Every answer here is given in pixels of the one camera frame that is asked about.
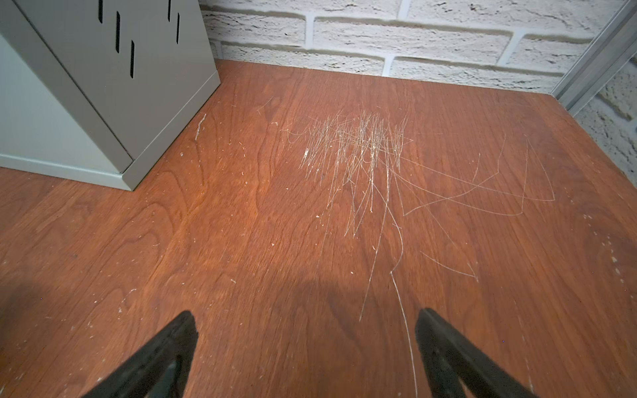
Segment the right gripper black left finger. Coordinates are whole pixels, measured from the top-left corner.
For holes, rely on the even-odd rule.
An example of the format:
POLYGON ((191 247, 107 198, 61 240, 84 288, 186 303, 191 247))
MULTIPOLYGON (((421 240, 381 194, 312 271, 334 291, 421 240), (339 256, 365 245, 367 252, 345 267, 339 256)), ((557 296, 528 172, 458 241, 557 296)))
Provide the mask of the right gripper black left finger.
POLYGON ((183 311, 86 397, 182 397, 197 346, 193 314, 183 311))

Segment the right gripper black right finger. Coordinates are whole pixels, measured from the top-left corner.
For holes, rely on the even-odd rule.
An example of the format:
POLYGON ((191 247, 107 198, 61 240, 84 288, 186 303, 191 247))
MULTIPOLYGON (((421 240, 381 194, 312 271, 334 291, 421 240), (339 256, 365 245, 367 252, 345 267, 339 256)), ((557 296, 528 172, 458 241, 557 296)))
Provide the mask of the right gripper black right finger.
POLYGON ((423 308, 416 341, 434 397, 534 397, 435 310, 423 308))

